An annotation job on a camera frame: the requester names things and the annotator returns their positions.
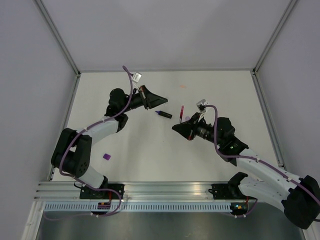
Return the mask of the black purple highlighter pen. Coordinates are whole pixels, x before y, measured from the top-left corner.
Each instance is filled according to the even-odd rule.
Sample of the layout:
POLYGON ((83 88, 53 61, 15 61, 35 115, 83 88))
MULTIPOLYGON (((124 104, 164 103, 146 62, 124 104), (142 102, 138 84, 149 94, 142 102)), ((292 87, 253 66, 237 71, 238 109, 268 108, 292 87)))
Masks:
POLYGON ((164 117, 164 118, 171 119, 171 118, 173 117, 172 114, 167 113, 167 112, 164 112, 164 111, 162 111, 162 110, 157 110, 157 111, 155 111, 155 112, 156 112, 159 116, 164 117))

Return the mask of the red transparent pen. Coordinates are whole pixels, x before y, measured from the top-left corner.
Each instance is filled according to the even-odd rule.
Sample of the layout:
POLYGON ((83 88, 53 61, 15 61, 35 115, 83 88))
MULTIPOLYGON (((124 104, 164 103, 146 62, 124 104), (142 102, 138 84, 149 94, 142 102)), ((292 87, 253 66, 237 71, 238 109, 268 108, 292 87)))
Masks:
POLYGON ((183 114, 184 114, 184 105, 181 106, 180 108, 180 114, 179 114, 179 124, 182 123, 183 120, 183 114))

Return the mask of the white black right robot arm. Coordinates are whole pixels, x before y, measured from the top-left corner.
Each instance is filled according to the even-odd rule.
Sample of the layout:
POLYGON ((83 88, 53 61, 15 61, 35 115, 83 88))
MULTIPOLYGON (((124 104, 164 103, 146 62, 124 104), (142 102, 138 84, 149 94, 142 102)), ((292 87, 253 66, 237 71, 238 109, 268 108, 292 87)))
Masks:
POLYGON ((188 141, 200 137, 216 143, 218 155, 227 163, 242 168, 228 181, 228 194, 235 199, 251 197, 282 211, 301 229, 320 220, 320 186, 310 175, 301 177, 273 166, 235 136, 235 128, 227 117, 208 124, 199 112, 188 121, 175 124, 172 130, 188 141))

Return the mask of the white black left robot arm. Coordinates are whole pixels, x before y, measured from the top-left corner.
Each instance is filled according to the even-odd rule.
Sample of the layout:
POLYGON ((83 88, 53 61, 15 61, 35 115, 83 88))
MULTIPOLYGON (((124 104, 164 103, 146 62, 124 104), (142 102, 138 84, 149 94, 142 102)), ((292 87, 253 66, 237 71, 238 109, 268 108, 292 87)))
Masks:
POLYGON ((121 131, 129 119, 126 112, 139 107, 149 110, 167 102, 167 98, 152 93, 145 85, 134 89, 131 95, 121 88, 113 89, 109 94, 106 113, 98 123, 87 129, 65 128, 61 132, 51 165, 84 183, 80 188, 82 199, 111 200, 116 194, 109 191, 108 178, 90 165, 92 146, 121 131))

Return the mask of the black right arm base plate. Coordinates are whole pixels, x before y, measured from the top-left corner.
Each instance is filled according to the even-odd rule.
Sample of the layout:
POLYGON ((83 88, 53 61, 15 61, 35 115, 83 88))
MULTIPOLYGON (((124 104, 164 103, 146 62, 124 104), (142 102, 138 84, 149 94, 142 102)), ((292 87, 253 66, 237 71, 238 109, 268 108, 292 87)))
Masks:
POLYGON ((234 200, 234 196, 229 190, 227 183, 213 183, 208 192, 212 194, 214 200, 234 200))

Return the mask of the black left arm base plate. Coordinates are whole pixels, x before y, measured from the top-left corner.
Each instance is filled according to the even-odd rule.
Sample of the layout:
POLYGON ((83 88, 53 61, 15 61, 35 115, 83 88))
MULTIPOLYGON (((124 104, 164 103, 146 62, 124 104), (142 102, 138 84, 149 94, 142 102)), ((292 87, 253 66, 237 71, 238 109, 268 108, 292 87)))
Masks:
MULTIPOLYGON (((103 185, 101 189, 114 190, 120 195, 120 198, 123 199, 125 185, 122 183, 108 183, 103 185)), ((93 190, 87 186, 82 186, 79 198, 82 200, 118 200, 119 197, 114 191, 93 190)))

